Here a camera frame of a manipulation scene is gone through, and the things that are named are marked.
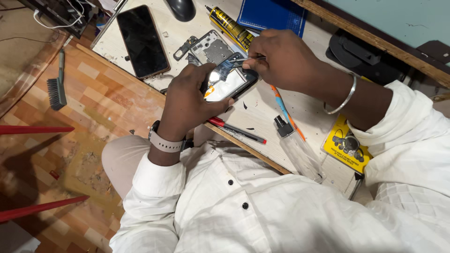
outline wristwatch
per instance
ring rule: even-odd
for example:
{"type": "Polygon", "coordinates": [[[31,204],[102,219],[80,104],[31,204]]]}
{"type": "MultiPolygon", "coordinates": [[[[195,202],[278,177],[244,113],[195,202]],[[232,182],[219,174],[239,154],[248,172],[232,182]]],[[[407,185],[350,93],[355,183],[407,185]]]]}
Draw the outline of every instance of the wristwatch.
{"type": "Polygon", "coordinates": [[[161,121],[157,120],[153,123],[150,128],[150,132],[148,132],[148,140],[153,144],[153,146],[161,151],[168,153],[175,153],[179,151],[183,151],[186,144],[186,136],[182,141],[173,142],[168,141],[161,138],[156,132],[158,131],[159,123],[161,121]]]}

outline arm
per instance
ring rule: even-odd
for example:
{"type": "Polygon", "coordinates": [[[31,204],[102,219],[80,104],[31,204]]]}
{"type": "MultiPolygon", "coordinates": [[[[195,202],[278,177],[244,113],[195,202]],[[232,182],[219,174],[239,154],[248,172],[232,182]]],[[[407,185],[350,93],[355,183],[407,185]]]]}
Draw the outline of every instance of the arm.
{"type": "MultiPolygon", "coordinates": [[[[317,59],[290,30],[264,30],[253,39],[248,53],[251,57],[262,54],[267,59],[247,60],[243,68],[254,69],[269,84],[310,95],[335,108],[344,102],[353,85],[351,75],[317,59]]],[[[391,90],[358,79],[353,96],[340,113],[365,131],[380,122],[391,99],[391,90]]]]}
{"type": "MultiPolygon", "coordinates": [[[[265,30],[252,41],[247,60],[272,85],[301,92],[338,107],[348,96],[352,77],[318,60],[291,31],[265,30]]],[[[382,87],[358,80],[355,93],[340,111],[362,145],[375,157],[367,184],[397,182],[450,195],[450,121],[420,92],[400,82],[382,87]]]]}
{"type": "MultiPolygon", "coordinates": [[[[199,88],[215,67],[212,63],[185,67],[167,91],[158,135],[180,141],[186,133],[210,117],[223,113],[234,100],[207,103],[199,88]]],[[[173,252],[178,243],[173,222],[176,203],[185,185],[185,167],[180,152],[150,148],[142,157],[133,186],[123,201],[121,227],[111,238],[114,252],[173,252]]]]}

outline clear plastic bottle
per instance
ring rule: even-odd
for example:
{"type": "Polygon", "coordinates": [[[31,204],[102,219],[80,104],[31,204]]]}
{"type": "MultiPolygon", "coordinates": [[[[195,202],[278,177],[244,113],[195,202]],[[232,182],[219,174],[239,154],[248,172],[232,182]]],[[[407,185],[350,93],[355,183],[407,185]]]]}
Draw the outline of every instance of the clear plastic bottle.
{"type": "Polygon", "coordinates": [[[278,128],[280,145],[297,171],[319,184],[322,183],[327,176],[322,171],[319,159],[311,147],[280,115],[275,118],[275,123],[278,128]]]}

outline red pen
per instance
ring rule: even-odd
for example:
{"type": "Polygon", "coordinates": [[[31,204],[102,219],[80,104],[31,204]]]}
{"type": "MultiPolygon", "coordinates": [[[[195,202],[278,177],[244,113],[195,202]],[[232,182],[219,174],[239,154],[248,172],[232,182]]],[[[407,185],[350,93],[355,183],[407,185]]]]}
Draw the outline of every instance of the red pen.
{"type": "Polygon", "coordinates": [[[242,135],[244,137],[247,137],[247,138],[249,138],[251,140],[255,140],[257,142],[260,142],[262,144],[266,144],[267,143],[267,141],[264,138],[261,138],[259,136],[254,135],[254,134],[251,134],[249,132],[241,130],[241,129],[235,127],[235,126],[229,125],[228,123],[225,123],[222,119],[220,119],[218,117],[209,118],[208,122],[210,122],[211,124],[223,127],[223,128],[225,128],[225,129],[227,129],[229,131],[235,132],[235,133],[237,133],[239,135],[242,135]]]}

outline person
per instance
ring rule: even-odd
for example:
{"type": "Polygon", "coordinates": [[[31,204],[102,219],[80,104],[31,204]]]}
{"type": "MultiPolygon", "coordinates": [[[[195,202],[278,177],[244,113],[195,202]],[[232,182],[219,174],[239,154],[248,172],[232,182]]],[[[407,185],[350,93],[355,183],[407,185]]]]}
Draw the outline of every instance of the person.
{"type": "MultiPolygon", "coordinates": [[[[291,31],[256,37],[244,68],[268,84],[339,107],[353,77],[315,57],[291,31]]],[[[177,142],[232,99],[207,103],[199,87],[214,68],[188,65],[170,83],[157,135],[177,142]]],[[[226,142],[164,152],[139,136],[111,141],[104,169],[124,199],[114,252],[448,252],[450,120],[424,94],[395,81],[358,79],[342,108],[374,156],[366,184],[378,187],[363,206],[338,190],[294,174],[280,176],[226,142]]]]}

